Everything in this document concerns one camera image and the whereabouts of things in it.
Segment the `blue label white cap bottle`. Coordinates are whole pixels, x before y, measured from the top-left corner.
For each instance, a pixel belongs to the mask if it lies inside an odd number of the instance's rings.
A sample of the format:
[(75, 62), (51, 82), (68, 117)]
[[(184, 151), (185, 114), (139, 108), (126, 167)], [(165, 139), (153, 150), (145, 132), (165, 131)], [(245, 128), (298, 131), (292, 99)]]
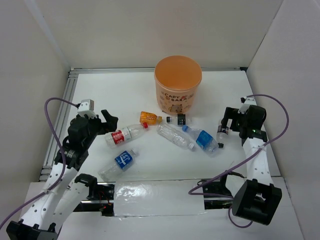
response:
[(104, 182), (116, 182), (130, 168), (138, 156), (139, 151), (137, 149), (124, 150), (103, 166), (98, 171), (98, 175)]

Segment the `black label small bottle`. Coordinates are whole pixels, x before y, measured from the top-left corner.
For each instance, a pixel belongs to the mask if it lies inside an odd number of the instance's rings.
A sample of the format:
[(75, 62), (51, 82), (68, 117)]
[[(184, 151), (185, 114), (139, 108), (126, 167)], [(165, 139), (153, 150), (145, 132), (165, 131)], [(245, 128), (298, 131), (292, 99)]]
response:
[(179, 113), (175, 116), (167, 116), (166, 123), (173, 124), (175, 126), (185, 126), (190, 125), (192, 123), (192, 119), (187, 114)]

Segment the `clear unlabelled plastic bottle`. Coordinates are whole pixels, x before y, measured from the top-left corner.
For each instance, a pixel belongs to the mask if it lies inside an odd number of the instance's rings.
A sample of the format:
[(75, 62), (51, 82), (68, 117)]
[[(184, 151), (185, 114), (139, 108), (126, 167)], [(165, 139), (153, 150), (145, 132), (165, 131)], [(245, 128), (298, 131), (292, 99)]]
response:
[(194, 150), (195, 144), (181, 131), (166, 123), (161, 123), (156, 128), (157, 133), (182, 149)]

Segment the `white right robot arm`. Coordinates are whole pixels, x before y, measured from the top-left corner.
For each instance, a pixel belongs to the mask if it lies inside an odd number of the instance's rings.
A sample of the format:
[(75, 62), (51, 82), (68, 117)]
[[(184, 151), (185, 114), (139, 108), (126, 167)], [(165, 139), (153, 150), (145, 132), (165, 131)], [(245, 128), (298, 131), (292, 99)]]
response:
[(267, 133), (262, 130), (267, 112), (256, 105), (245, 104), (241, 109), (227, 107), (221, 120), (226, 127), (239, 133), (246, 162), (247, 178), (234, 196), (233, 215), (262, 225), (269, 225), (282, 199), (282, 190), (274, 186), (270, 175)]

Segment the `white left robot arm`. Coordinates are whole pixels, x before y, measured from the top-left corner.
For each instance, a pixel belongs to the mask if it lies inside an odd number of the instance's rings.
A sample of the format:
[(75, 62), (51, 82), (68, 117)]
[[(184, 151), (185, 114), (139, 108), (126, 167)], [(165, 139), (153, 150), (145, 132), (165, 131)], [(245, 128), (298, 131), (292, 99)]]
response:
[(63, 223), (83, 199), (97, 197), (96, 177), (79, 173), (98, 135), (113, 133), (118, 118), (102, 110), (105, 122), (93, 111), (79, 111), (71, 120), (44, 189), (29, 200), (28, 211), (19, 221), (11, 221), (6, 233), (11, 240), (56, 240)]

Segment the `red label water bottle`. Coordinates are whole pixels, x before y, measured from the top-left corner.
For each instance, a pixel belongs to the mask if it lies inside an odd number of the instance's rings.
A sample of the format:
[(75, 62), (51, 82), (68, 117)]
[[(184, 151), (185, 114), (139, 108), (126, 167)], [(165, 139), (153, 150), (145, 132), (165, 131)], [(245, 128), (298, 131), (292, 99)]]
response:
[(135, 140), (142, 136), (149, 126), (147, 123), (132, 124), (124, 128), (118, 129), (115, 132), (107, 133), (104, 136), (106, 145), (110, 148), (116, 148), (127, 142)]

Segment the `dark label black cap bottle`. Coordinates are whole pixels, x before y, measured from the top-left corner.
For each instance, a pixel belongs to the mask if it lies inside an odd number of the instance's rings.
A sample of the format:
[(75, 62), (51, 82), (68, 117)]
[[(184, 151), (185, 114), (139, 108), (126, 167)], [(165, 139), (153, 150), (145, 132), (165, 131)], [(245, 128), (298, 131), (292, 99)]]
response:
[(223, 149), (225, 146), (225, 143), (229, 137), (229, 126), (227, 125), (225, 128), (223, 128), (221, 121), (222, 121), (222, 119), (219, 119), (219, 121), (218, 121), (218, 127), (217, 127), (217, 132), (216, 132), (216, 141), (218, 143), (218, 147), (220, 149)]

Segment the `orange juice bottle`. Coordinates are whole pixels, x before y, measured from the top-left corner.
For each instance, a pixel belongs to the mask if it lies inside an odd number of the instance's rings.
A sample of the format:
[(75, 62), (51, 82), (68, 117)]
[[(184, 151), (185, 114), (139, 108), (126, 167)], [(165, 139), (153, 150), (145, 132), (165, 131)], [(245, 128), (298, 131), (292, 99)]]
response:
[(141, 111), (139, 122), (140, 123), (147, 123), (148, 125), (158, 125), (162, 122), (163, 118), (161, 116), (157, 116), (154, 113)]

